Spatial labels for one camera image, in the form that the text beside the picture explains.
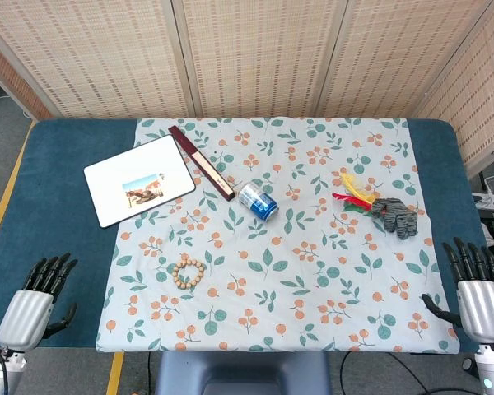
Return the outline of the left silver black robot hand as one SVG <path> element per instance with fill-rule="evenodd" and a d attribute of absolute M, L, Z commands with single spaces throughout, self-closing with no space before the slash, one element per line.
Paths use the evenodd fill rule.
<path fill-rule="evenodd" d="M 77 304 L 69 306 L 63 318 L 49 321 L 71 270 L 77 265 L 65 253 L 60 257 L 42 258 L 28 272 L 0 324 L 0 347 L 26 353 L 41 341 L 67 328 L 77 312 Z"/>

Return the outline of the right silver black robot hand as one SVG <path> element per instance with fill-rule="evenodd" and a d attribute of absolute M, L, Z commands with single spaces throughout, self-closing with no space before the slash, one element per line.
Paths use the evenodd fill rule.
<path fill-rule="evenodd" d="M 477 248 L 454 238 L 454 245 L 443 243 L 452 271 L 459 312 L 445 311 L 433 299 L 422 295 L 426 308 L 437 318 L 462 328 L 479 344 L 494 344 L 494 255 L 486 247 Z"/>

